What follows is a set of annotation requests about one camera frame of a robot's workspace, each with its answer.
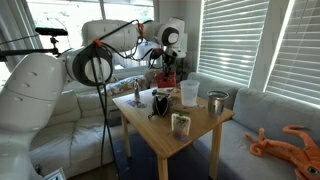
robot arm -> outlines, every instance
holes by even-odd
[[[103,81],[111,78],[113,71],[110,48],[118,52],[131,50],[136,47],[139,38],[166,46],[164,54],[168,58],[184,58],[186,54],[180,49],[184,26],[184,21],[177,18],[171,18],[166,24],[154,21],[144,24],[131,24],[120,20],[90,21],[82,28],[84,47],[67,51],[59,59],[66,63],[71,80],[77,80],[87,86],[95,86],[91,58],[94,59],[94,69],[99,70],[96,71],[99,84],[102,84]],[[94,50],[92,42],[105,34],[110,35],[100,40],[108,46]]]
[[[143,28],[130,24],[119,29],[123,25],[126,22],[88,22],[82,30],[84,47],[69,50],[58,60],[46,54],[29,54],[15,67],[0,92],[0,179],[42,179],[31,164],[30,143],[49,121],[67,76],[88,86],[110,79],[112,54],[108,47],[124,52],[134,48],[138,39],[144,37],[167,46],[168,56],[185,56],[179,49],[183,21],[173,18],[167,24],[147,22]],[[96,47],[92,43],[110,32],[114,33],[101,39],[108,47]]]

blue rug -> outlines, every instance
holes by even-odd
[[[131,158],[127,159],[123,140],[114,142],[121,180],[157,180],[157,156],[137,133],[130,136]],[[209,162],[192,145],[168,159],[170,180],[207,180]]]

gray couch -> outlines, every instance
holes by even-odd
[[[235,112],[232,120],[223,123],[218,179],[296,179],[295,166],[266,153],[253,156],[249,133],[258,137],[259,128],[265,129],[267,138],[285,141],[304,148],[299,137],[286,134],[282,128],[297,124],[305,126],[315,143],[320,146],[320,109],[304,103],[234,85],[200,73],[190,73],[188,79],[200,82],[199,96],[207,98],[209,90],[222,90],[230,94],[226,107]],[[194,147],[209,159],[211,133],[201,137]]]

cable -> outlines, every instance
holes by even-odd
[[[26,39],[26,38],[32,38],[32,37],[35,37],[35,36],[39,36],[39,34],[35,34],[35,35],[32,35],[32,36],[26,36],[26,37],[22,37],[22,38],[10,40],[10,41],[5,41],[5,42],[0,43],[0,46],[3,45],[3,44],[11,43],[11,42],[14,42],[14,41],[19,41],[19,40]]]
[[[106,38],[106,37],[108,37],[108,36],[112,35],[113,33],[115,33],[115,32],[117,32],[117,31],[119,31],[120,29],[122,29],[122,28],[124,28],[124,27],[126,27],[126,26],[128,26],[128,25],[130,25],[130,24],[132,24],[132,23],[133,23],[133,22],[135,22],[135,21],[137,21],[137,22],[139,23],[139,21],[138,21],[137,19],[136,19],[136,20],[133,20],[133,21],[130,21],[130,22],[128,22],[128,23],[126,23],[126,24],[124,24],[124,25],[122,25],[122,26],[118,27],[117,29],[115,29],[115,30],[113,30],[113,31],[109,32],[108,34],[106,34],[106,35],[104,35],[104,36],[100,37],[100,38],[99,38],[99,40],[102,40],[102,39],[104,39],[104,38]]]
[[[99,61],[99,64],[100,64],[100,73],[101,75],[103,76],[103,71],[102,71],[102,68],[101,68],[101,59],[100,59],[100,56],[98,54],[98,51],[97,51],[97,48],[98,47],[94,47],[94,50],[95,50],[95,54],[98,58],[98,61]],[[107,90],[106,90],[106,84],[105,82],[103,82],[103,88],[104,88],[104,96],[105,96],[105,101],[103,103],[103,100],[102,100],[102,95],[101,95],[101,91],[100,91],[100,87],[99,87],[99,82],[98,82],[98,78],[97,78],[97,74],[96,74],[96,69],[94,67],[94,62],[93,62],[93,57],[91,58],[91,66],[92,66],[92,71],[93,71],[93,76],[94,76],[94,79],[95,79],[95,82],[96,82],[96,87],[97,87],[97,91],[98,91],[98,94],[99,94],[99,99],[100,99],[100,103],[101,103],[101,107],[102,107],[102,110],[103,110],[103,115],[104,115],[104,126],[103,126],[103,135],[102,135],[102,142],[101,142],[101,159],[100,159],[100,172],[102,172],[102,166],[103,166],[103,151],[104,151],[104,139],[105,139],[105,134],[106,134],[106,127],[107,127],[107,130],[108,130],[108,136],[109,136],[109,141],[110,141],[110,146],[111,146],[111,151],[112,151],[112,155],[113,155],[113,159],[114,159],[114,162],[115,162],[115,166],[116,166],[116,169],[117,169],[117,174],[118,174],[118,179],[119,179],[119,167],[118,167],[118,164],[117,164],[117,161],[116,161],[116,156],[115,156],[115,152],[114,152],[114,147],[113,147],[113,141],[112,141],[112,138],[111,138],[111,132],[110,132],[110,127],[109,127],[109,122],[107,120]]]
[[[163,68],[163,66],[154,67],[154,63],[155,63],[156,59],[158,59],[160,56],[162,58],[164,58],[164,51],[162,49],[161,49],[161,51],[159,51],[159,48],[154,48],[154,49],[151,49],[151,50],[152,50],[152,52],[150,54],[150,59],[149,59],[149,64],[148,64],[149,69],[161,69],[161,68]]]
[[[103,43],[103,42],[102,42],[102,44],[103,44],[105,47],[111,49],[113,52],[115,52],[116,54],[118,54],[120,57],[122,57],[122,58],[124,58],[124,59],[131,59],[131,60],[135,60],[135,61],[140,61],[140,60],[141,60],[141,59],[135,59],[135,58],[133,58],[133,56],[134,56],[135,53],[137,52],[137,47],[136,47],[135,52],[134,52],[133,54],[125,55],[125,56],[124,56],[124,55],[122,55],[121,53],[119,53],[119,51],[117,51],[115,48],[113,48],[112,46],[110,46],[109,44],[106,44],[106,43]]]

wall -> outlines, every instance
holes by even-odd
[[[190,66],[188,71],[196,71],[201,0],[161,0],[157,3],[159,3],[158,13],[160,22],[166,22],[170,17],[178,17],[185,21],[185,33],[188,34],[186,61]]]

